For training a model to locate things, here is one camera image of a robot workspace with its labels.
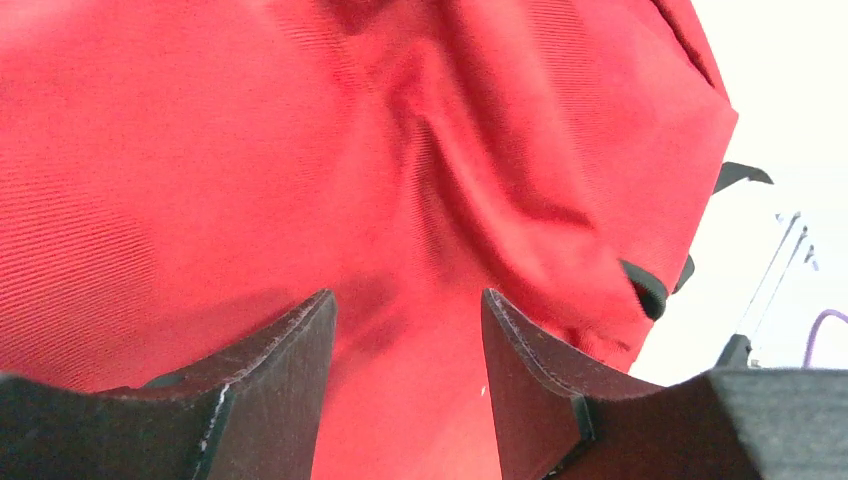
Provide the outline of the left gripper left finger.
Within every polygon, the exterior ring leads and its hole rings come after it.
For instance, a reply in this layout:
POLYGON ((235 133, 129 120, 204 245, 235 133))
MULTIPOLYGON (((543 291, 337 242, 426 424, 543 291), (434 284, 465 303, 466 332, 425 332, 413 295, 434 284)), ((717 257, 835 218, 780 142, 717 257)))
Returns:
POLYGON ((274 323, 139 388, 83 394, 1 378, 5 479, 307 479, 337 303, 274 323))

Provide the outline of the red backpack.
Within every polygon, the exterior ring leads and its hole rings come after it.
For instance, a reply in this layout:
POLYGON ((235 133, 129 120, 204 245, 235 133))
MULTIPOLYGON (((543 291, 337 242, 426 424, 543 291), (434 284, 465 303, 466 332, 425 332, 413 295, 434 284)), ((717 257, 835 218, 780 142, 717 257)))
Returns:
POLYGON ((481 297, 628 371, 738 115, 688 1, 5 1, 1 369, 138 387, 316 291, 316 479, 501 479, 481 297))

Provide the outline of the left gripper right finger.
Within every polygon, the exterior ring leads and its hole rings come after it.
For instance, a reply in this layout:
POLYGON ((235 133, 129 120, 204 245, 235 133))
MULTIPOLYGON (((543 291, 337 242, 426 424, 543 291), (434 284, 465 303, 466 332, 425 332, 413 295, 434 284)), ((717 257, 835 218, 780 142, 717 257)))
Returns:
POLYGON ((847 375, 719 368, 670 387, 552 336, 499 292, 482 332, 506 479, 843 479, 847 375))

